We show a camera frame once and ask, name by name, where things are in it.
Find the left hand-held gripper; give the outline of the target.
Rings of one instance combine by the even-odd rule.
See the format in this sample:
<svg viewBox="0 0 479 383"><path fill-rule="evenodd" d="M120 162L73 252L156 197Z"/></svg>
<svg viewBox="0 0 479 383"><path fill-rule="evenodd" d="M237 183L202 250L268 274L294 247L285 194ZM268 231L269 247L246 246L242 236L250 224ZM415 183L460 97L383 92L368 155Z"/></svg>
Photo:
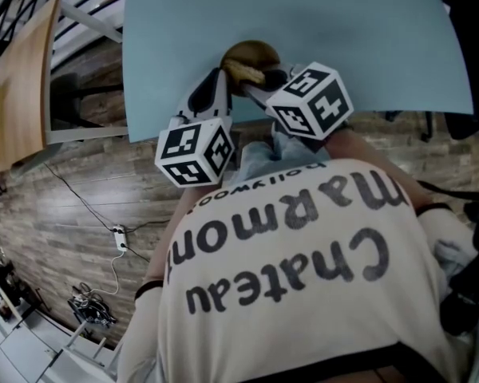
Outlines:
<svg viewBox="0 0 479 383"><path fill-rule="evenodd" d="M218 78L220 112L198 115L214 103ZM189 96L188 109L191 112L179 112L160 132L155 165L179 188L218 184L236 150L230 135L232 95L226 72L212 69Z"/></svg>

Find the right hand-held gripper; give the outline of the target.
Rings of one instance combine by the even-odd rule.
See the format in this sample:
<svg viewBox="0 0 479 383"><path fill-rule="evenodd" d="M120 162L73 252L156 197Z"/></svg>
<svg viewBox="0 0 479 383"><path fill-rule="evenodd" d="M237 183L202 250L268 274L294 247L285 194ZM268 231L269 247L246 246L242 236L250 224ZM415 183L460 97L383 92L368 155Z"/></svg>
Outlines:
<svg viewBox="0 0 479 383"><path fill-rule="evenodd" d="M335 69L314 61L294 76L293 67L272 67L262 73L262 88L248 81L240 84L244 95L313 152L354 111Z"/></svg>

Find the yellow sponge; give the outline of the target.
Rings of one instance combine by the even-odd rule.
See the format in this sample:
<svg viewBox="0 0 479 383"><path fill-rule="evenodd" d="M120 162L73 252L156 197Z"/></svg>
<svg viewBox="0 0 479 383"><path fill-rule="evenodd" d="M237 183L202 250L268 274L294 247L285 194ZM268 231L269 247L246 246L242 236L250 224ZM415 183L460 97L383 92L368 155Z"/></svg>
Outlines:
<svg viewBox="0 0 479 383"><path fill-rule="evenodd" d="M244 82L263 85L266 81L263 72L234 59L225 59L222 68L236 85Z"/></svg>

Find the brown wooden bowl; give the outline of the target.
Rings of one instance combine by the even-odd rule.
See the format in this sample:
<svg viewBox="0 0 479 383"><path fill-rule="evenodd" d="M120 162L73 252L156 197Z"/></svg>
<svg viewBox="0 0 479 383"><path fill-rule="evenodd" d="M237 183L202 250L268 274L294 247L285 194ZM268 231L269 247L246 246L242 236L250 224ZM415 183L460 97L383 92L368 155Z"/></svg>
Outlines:
<svg viewBox="0 0 479 383"><path fill-rule="evenodd" d="M269 69L280 63L276 50L263 41L248 40L242 41L231 47L222 57L220 68L225 59L234 59L245 65L249 65L259 71ZM240 85L236 85L228 76L228 86L232 95L244 97Z"/></svg>

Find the light blue jeans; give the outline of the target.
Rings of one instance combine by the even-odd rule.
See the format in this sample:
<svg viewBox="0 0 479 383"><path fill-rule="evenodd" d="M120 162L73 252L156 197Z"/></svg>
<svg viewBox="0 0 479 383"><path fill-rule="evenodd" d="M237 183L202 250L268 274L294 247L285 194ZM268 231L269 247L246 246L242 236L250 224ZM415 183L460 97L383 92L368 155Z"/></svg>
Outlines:
<svg viewBox="0 0 479 383"><path fill-rule="evenodd" d="M277 123L271 126L271 138L272 146L254 141L243 147L239 169L227 185L331 159L324 147L311 150L298 136L289 136Z"/></svg>

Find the white power strip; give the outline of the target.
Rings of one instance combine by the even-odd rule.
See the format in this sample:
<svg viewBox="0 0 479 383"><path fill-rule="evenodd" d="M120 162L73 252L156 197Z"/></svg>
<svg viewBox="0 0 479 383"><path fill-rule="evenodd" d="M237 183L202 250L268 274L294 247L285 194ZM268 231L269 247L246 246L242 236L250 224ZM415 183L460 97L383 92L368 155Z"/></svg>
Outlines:
<svg viewBox="0 0 479 383"><path fill-rule="evenodd" d="M128 245L127 245L125 228L121 225L114 226L113 235L114 235L117 249L120 252L126 252L128 250Z"/></svg>

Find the white printed t-shirt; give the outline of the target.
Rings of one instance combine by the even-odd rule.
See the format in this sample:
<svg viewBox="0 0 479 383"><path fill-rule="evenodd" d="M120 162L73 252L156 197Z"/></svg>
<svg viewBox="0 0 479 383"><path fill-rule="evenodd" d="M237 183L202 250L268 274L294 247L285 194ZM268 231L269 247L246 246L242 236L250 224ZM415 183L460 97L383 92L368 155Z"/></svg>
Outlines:
<svg viewBox="0 0 479 383"><path fill-rule="evenodd" d="M463 381L472 338L439 306L476 257L444 203L415 210L358 160L304 165L196 197L170 240L164 279L144 284L117 383L326 379L359 354L404 349L422 381Z"/></svg>

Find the wooden table with white legs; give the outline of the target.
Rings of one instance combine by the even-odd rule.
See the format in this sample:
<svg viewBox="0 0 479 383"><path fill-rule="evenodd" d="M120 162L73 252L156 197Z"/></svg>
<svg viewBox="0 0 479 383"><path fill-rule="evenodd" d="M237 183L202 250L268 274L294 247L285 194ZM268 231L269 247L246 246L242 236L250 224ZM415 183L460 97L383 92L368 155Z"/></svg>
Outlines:
<svg viewBox="0 0 479 383"><path fill-rule="evenodd" d="M121 34L112 26L63 2L49 0L20 30L0 57L0 172L50 144L124 136L121 126L51 127L50 71L54 33L60 15L116 43Z"/></svg>

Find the white metal frame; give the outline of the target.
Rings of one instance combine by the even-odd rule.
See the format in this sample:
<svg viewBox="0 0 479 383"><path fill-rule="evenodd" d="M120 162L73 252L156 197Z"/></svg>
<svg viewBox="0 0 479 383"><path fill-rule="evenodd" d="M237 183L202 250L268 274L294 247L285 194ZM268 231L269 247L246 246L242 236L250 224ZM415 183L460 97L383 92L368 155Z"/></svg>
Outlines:
<svg viewBox="0 0 479 383"><path fill-rule="evenodd" d="M73 332L62 349L81 369L89 374L105 371L105 364L99 359L101 351L105 348L106 338L102 338L98 344L85 338L83 333L89 323L83 321Z"/></svg>

